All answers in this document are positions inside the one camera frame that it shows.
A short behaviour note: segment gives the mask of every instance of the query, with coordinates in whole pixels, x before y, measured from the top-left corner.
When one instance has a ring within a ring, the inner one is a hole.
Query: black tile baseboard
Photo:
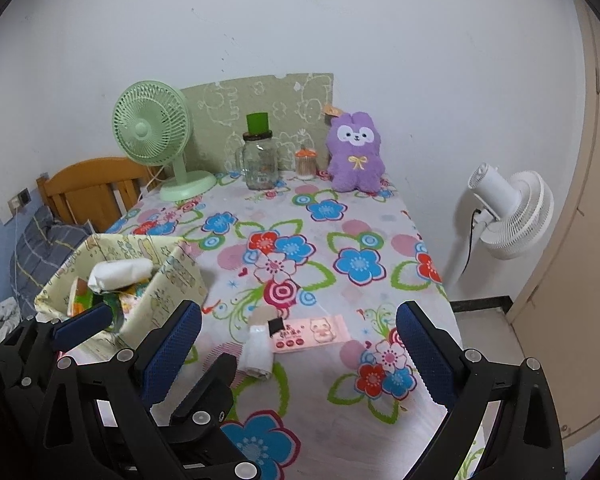
[[[454,312],[468,312],[470,310],[484,310],[486,308],[500,307],[506,314],[513,305],[509,296],[494,296],[493,298],[480,298],[479,300],[451,301]]]

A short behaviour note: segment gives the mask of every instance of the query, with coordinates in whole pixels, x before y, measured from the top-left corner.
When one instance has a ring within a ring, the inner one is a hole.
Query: black cable
[[[471,214],[471,231],[469,231],[469,254],[467,254],[466,256],[466,263],[464,264],[464,269],[462,269],[460,276],[462,276],[466,271],[466,268],[469,265],[469,259],[471,259],[471,246],[474,243],[474,219],[476,214],[478,214],[479,212],[479,209],[474,209],[474,212]]]

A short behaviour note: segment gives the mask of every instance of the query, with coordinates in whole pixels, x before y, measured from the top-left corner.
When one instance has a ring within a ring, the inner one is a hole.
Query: fan base
[[[216,185],[216,178],[208,171],[187,171],[187,181],[179,184],[175,178],[170,178],[160,188],[160,200],[178,202],[188,200],[209,191]]]

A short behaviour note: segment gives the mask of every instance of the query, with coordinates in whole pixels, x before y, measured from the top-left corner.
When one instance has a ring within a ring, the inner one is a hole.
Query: stuffed bunny
[[[333,177],[335,191],[380,191],[380,177],[384,174],[380,134],[369,114],[356,112],[334,117],[327,135],[327,148],[331,153],[327,171]]]

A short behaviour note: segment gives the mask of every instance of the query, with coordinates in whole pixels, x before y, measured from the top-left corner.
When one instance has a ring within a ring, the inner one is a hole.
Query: table
[[[397,480],[413,466],[446,410],[400,341],[396,309],[415,300],[461,339],[426,245],[387,178],[370,195],[336,193],[325,173],[306,182],[283,172],[261,192],[222,174],[186,202],[149,194],[109,232],[182,236],[209,288],[195,346],[152,408],[158,424],[220,353],[239,355],[257,306],[289,318],[342,314],[351,341],[278,354],[268,381],[238,372],[222,430],[264,480]],[[483,447],[480,430],[459,479]]]

